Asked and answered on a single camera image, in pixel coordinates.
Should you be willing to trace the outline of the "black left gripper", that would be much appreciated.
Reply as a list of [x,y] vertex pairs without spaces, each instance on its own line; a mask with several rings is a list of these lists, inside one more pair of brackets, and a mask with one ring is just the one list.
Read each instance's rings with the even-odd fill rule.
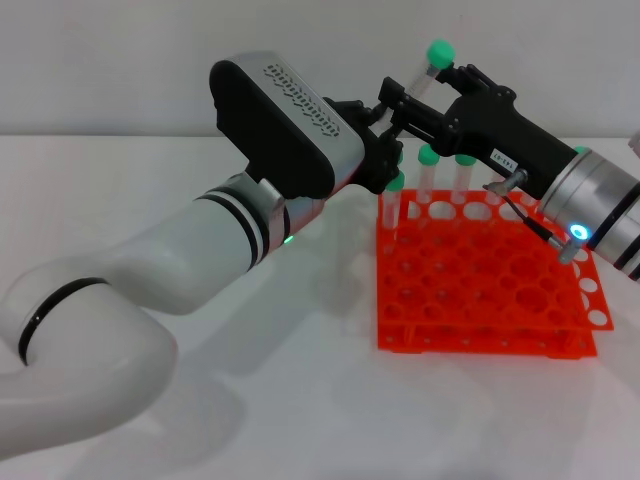
[[[391,122],[393,111],[381,103],[369,108],[361,100],[335,101],[329,97],[324,100],[354,130],[367,127],[361,135],[364,158],[351,183],[372,194],[381,194],[397,177],[403,150],[403,143],[397,139],[399,131]],[[373,132],[383,133],[378,137]]]

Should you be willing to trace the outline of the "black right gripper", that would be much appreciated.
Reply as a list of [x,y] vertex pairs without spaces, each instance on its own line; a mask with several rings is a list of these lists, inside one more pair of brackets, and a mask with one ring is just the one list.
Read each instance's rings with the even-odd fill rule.
[[521,189],[535,199],[544,196],[575,158],[572,147],[517,112],[512,89],[498,85],[473,64],[441,70],[439,82],[464,95],[444,115],[408,95],[391,77],[383,80],[377,105],[380,145],[390,145],[406,131],[442,156],[469,155],[503,176],[510,169],[492,155],[506,156],[527,173]]

